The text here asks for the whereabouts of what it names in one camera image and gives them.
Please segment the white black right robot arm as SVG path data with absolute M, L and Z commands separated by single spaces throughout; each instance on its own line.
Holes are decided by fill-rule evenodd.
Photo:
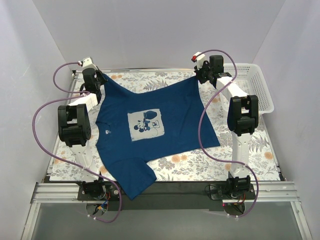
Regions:
M 212 194 L 218 198 L 237 199 L 250 192 L 249 142 L 259 124 L 258 97 L 243 91 L 235 82 L 235 77 L 224 69 L 224 58 L 212 55 L 209 59 L 197 52 L 191 59 L 194 72 L 201 84 L 209 82 L 229 102 L 227 126 L 232 136 L 232 159 L 225 182 L 210 186 Z

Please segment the blue printed t shirt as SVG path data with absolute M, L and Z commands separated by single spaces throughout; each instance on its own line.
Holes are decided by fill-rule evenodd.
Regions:
M 96 148 L 131 200 L 156 181 L 149 161 L 220 145 L 195 77 L 145 93 L 131 92 L 109 78 L 104 90 Z

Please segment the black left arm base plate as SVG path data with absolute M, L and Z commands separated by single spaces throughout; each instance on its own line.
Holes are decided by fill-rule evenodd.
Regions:
M 78 201 L 118 201 L 120 190 L 108 181 L 95 180 L 93 182 L 80 182 L 77 200 Z

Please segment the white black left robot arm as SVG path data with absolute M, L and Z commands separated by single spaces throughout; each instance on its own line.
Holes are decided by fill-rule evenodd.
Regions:
M 100 170 L 96 166 L 90 149 L 92 136 L 89 111 L 97 106 L 102 98 L 101 86 L 107 81 L 102 72 L 94 68 L 82 71 L 84 83 L 80 90 L 89 92 L 76 101 L 58 107 L 58 135 L 62 142 L 75 155 L 75 163 L 84 169 L 81 183 L 83 192 L 95 200 L 106 196 L 106 187 L 98 176 Z

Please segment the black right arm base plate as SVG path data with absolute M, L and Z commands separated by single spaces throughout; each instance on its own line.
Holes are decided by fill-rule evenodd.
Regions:
M 254 186 L 245 178 L 215 181 L 207 185 L 204 192 L 212 200 L 254 200 L 256 197 Z

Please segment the white plastic basket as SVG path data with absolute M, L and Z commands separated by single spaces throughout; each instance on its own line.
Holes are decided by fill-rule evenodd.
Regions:
M 274 111 L 274 104 L 261 68 L 253 63 L 236 63 L 237 77 L 233 81 L 241 90 L 258 97 L 258 114 Z

